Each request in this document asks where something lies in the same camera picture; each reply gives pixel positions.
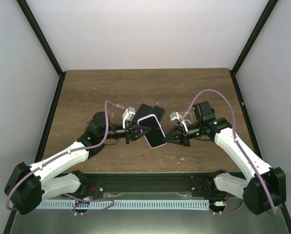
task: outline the black vertical post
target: black vertical post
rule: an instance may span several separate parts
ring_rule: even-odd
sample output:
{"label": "black vertical post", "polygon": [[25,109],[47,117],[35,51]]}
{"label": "black vertical post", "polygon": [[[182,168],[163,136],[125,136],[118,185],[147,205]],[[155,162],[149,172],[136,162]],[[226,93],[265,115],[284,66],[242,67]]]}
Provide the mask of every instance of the black vertical post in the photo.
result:
{"label": "black vertical post", "polygon": [[30,26],[32,27],[33,31],[35,32],[39,42],[41,43],[44,51],[46,52],[49,60],[51,61],[54,69],[56,70],[57,74],[59,76],[61,76],[63,74],[63,71],[56,59],[56,57],[54,56],[46,38],[44,37],[42,30],[40,29],[32,11],[30,10],[26,0],[17,0],[20,8],[22,9],[24,15],[26,16]]}
{"label": "black vertical post", "polygon": [[239,55],[233,69],[232,69],[232,73],[236,74],[239,70],[239,68],[241,67],[241,65],[243,64],[247,54],[249,53],[249,51],[251,50],[254,42],[256,41],[259,33],[261,32],[263,26],[265,25],[265,23],[267,22],[269,16],[271,15],[271,12],[273,11],[274,7],[276,6],[278,0],[269,0],[266,7],[264,8],[256,26],[254,27],[251,35],[249,36],[241,54]]}

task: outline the brown wooden surface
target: brown wooden surface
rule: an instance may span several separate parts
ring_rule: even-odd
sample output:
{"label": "brown wooden surface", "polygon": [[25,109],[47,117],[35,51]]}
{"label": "brown wooden surface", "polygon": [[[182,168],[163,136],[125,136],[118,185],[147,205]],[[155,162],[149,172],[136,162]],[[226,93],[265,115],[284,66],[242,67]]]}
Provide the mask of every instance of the brown wooden surface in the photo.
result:
{"label": "brown wooden surface", "polygon": [[[169,114],[186,111],[194,96],[212,88],[231,102],[236,117],[236,130],[251,146],[245,121],[228,69],[151,69],[151,70],[86,70],[68,71],[59,97],[44,158],[72,144],[83,134],[94,113],[103,111],[105,100],[136,110],[140,104],[165,109],[163,130],[173,123]],[[217,117],[232,117],[225,101],[215,93],[204,93],[197,100],[207,100]],[[109,107],[112,123],[120,123],[123,111]],[[212,142],[191,140],[191,147],[167,144],[151,149],[144,138],[125,144],[106,146],[98,155],[72,170],[82,172],[211,172],[219,169],[239,171],[229,156]]]}

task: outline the black rectangular object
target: black rectangular object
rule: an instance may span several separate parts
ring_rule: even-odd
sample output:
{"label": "black rectangular object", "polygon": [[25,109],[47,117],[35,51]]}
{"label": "black rectangular object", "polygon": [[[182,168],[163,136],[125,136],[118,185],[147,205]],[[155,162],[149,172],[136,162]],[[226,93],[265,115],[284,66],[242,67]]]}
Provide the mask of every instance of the black rectangular object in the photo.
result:
{"label": "black rectangular object", "polygon": [[146,104],[141,104],[135,117],[132,119],[133,124],[137,124],[137,121],[145,116],[148,116],[152,110],[152,107]]}
{"label": "black rectangular object", "polygon": [[150,114],[154,114],[156,116],[158,122],[160,122],[160,120],[163,117],[164,113],[165,113],[165,109],[161,108],[159,106],[154,106],[153,109],[150,112]]}

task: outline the white wall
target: white wall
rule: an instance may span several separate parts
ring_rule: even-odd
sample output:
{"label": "white wall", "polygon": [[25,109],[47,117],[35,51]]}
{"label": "white wall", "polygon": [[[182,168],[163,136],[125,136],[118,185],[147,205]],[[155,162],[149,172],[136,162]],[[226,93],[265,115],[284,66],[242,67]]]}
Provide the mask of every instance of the white wall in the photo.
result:
{"label": "white wall", "polygon": [[267,0],[28,0],[63,70],[232,69]]}
{"label": "white wall", "polygon": [[0,234],[10,212],[3,189],[32,163],[58,76],[15,0],[0,0]]}
{"label": "white wall", "polygon": [[287,176],[291,215],[291,1],[279,1],[237,74],[264,159]]}

